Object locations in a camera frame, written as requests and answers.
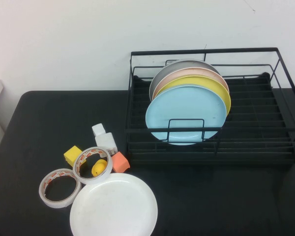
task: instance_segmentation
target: yellow cube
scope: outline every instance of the yellow cube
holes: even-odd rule
[[[79,157],[81,153],[82,151],[77,146],[73,146],[64,154],[64,158],[70,164],[70,166],[73,167],[74,161]]]

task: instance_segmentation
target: dish rack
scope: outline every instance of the dish rack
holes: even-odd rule
[[[147,128],[149,85],[177,59],[201,59],[226,80],[232,106],[223,127]],[[132,164],[295,162],[295,85],[277,48],[132,52],[128,89],[127,154]],[[185,131],[202,131],[202,139],[193,145],[169,144],[169,132]],[[206,131],[217,133],[204,139]],[[160,141],[151,132],[167,132],[167,139]]]

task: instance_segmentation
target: plate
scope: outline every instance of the plate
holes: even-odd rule
[[[219,95],[198,85],[181,85],[159,94],[146,112],[148,128],[168,128],[170,119],[204,119],[204,127],[222,127],[226,119],[226,107]],[[202,120],[172,120],[170,128],[203,127]],[[216,131],[207,131],[205,139]],[[167,139],[167,132],[152,132],[159,140]],[[202,141],[202,131],[170,132],[169,142],[173,145],[191,145]]]
[[[199,85],[202,87],[205,87],[212,92],[219,95],[219,97],[224,101],[227,115],[230,112],[231,109],[231,97],[228,91],[225,89],[223,85],[221,85],[219,82],[205,76],[199,76],[199,75],[188,75],[188,76],[182,76],[180,78],[177,78],[168,84],[166,84],[164,87],[162,87],[155,97],[162,91],[165,91],[171,87],[178,86],[178,85],[184,85],[184,84],[193,84],[193,85]]]
[[[70,212],[74,236],[149,236],[157,220],[157,202],[141,179],[113,173],[103,182],[87,184]]]
[[[167,76],[168,74],[174,71],[184,69],[184,68],[191,68],[191,67],[206,68],[219,74],[218,71],[213,66],[201,60],[195,60],[195,59],[176,60],[172,62],[171,64],[164,66],[162,70],[158,72],[156,76],[153,78],[149,86],[149,92],[148,92],[150,100],[152,101],[153,92],[156,86],[165,76]]]
[[[173,73],[165,76],[156,86],[156,88],[153,92],[152,100],[156,97],[156,95],[160,91],[160,89],[162,87],[164,87],[166,84],[168,84],[170,81],[173,81],[174,79],[177,79],[177,78],[180,78],[180,77],[186,76],[186,75],[201,75],[201,76],[209,77],[209,78],[219,82],[221,85],[223,85],[226,88],[228,93],[230,92],[228,85],[222,76],[220,76],[216,72],[209,70],[209,69],[194,67],[194,68],[185,68],[185,69],[177,70],[177,71],[174,71]]]

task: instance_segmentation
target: blue plate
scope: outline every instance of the blue plate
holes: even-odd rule
[[[222,127],[227,115],[223,100],[211,90],[197,85],[180,85],[165,90],[149,105],[146,113],[148,128],[168,128],[170,119],[204,119],[204,127]],[[170,128],[203,127],[202,120],[172,120]],[[209,139],[216,131],[207,131]],[[166,141],[167,132],[152,132],[159,140]],[[202,132],[170,132],[169,142],[174,145],[190,145],[201,142]]]

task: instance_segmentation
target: gray plate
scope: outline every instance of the gray plate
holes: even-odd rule
[[[213,66],[201,60],[195,60],[195,59],[176,60],[173,63],[164,66],[163,69],[160,72],[158,72],[156,76],[153,78],[149,86],[149,92],[148,92],[149,99],[152,101],[153,92],[156,89],[156,86],[165,76],[167,76],[168,74],[176,70],[190,68],[190,67],[205,68],[205,69],[213,70],[216,73],[218,73],[218,71]]]

